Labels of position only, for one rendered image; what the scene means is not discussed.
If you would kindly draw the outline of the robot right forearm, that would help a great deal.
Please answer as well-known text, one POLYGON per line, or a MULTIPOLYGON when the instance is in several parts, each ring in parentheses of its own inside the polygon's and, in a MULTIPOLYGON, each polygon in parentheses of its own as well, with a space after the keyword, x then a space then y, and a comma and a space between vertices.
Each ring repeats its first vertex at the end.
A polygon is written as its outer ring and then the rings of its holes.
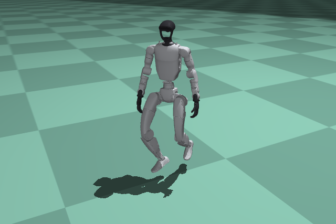
MULTIPOLYGON (((143 71, 144 71, 144 67, 142 69, 142 73, 141 73, 141 80, 140 80, 140 84, 139 84, 139 90, 142 90, 142 95, 145 94, 145 89, 146 89, 146 85, 147 85, 147 81, 148 81, 148 78, 147 76, 143 75, 143 71)), ((137 93, 138 93, 137 91, 137 93)))

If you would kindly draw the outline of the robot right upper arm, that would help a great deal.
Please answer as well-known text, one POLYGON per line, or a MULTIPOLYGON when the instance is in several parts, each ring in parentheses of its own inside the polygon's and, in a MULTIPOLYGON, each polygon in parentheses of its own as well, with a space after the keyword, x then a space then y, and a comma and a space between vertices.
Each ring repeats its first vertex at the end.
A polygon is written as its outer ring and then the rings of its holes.
POLYGON ((145 55, 145 61, 144 61, 144 71, 143 74, 145 75, 150 75, 152 68, 150 68, 152 61, 153 61, 153 57, 154 57, 154 48, 156 45, 150 45, 147 47, 146 49, 146 55, 145 55))

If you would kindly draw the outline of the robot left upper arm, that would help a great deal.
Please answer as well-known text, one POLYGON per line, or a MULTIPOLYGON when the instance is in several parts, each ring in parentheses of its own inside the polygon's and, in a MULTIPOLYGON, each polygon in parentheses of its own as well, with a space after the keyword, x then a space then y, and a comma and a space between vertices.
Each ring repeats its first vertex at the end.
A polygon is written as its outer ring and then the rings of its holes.
POLYGON ((187 77, 193 78, 193 70, 195 70, 195 67, 191 55, 191 50, 189 49, 189 47, 179 46, 179 54, 181 57, 184 58, 185 64, 188 68, 188 71, 186 72, 187 77))

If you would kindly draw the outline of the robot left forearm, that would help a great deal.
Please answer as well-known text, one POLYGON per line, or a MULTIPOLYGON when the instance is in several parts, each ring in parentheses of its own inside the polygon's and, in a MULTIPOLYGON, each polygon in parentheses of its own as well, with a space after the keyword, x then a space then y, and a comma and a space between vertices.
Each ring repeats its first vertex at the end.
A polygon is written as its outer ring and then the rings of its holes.
POLYGON ((192 89, 192 98, 194 94, 197 94, 197 99, 200 98, 199 87, 198 87, 198 76, 196 70, 193 70, 193 79, 190 80, 192 89))

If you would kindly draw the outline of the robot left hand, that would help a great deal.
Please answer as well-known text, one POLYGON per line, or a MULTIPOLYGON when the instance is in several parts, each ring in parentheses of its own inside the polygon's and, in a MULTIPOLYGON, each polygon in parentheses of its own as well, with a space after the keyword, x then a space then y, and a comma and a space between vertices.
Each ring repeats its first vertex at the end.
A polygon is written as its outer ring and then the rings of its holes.
POLYGON ((193 101, 194 101, 194 108, 193 110, 191 111, 191 113, 194 112, 194 114, 192 116, 190 116, 191 118, 194 118, 197 116, 198 114, 198 109, 199 109, 199 99, 197 99, 197 94, 194 94, 193 95, 193 101))

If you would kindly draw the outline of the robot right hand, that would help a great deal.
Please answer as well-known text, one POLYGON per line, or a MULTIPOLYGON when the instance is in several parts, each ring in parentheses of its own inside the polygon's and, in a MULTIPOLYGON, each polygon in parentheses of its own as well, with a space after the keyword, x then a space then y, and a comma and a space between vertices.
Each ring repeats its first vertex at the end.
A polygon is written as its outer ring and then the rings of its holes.
POLYGON ((142 110, 141 110, 141 99, 142 99, 142 97, 143 97, 143 95, 142 95, 142 90, 139 90, 139 91, 138 91, 138 95, 137 95, 137 97, 138 97, 137 102, 136 102, 136 104, 137 104, 137 110, 138 110, 140 113, 142 113, 142 110))

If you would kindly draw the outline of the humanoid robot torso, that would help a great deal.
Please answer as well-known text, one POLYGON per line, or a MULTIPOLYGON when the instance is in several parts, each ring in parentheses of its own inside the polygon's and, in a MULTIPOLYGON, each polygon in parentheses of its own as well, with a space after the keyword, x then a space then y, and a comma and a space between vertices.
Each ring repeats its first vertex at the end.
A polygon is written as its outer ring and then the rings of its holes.
POLYGON ((169 44, 173 45, 164 46, 162 43, 165 42, 159 41, 154 48, 156 71, 160 80, 165 80, 160 89, 160 100, 171 103, 174 102, 175 93, 178 92, 172 81, 178 77, 181 71, 182 57, 178 50, 180 44, 170 42, 169 44))

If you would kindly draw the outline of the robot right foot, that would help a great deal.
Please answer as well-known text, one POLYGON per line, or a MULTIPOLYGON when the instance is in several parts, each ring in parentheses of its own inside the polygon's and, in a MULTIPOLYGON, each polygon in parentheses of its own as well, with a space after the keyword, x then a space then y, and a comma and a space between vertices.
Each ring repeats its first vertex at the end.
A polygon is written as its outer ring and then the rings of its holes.
MULTIPOLYGON (((161 159, 162 160, 162 159, 161 159)), ((152 173, 155 173, 157 171, 159 171, 161 168, 163 168, 164 165, 166 165, 169 162, 169 158, 164 156, 164 160, 163 161, 157 161, 157 163, 154 165, 154 167, 151 169, 152 173)))

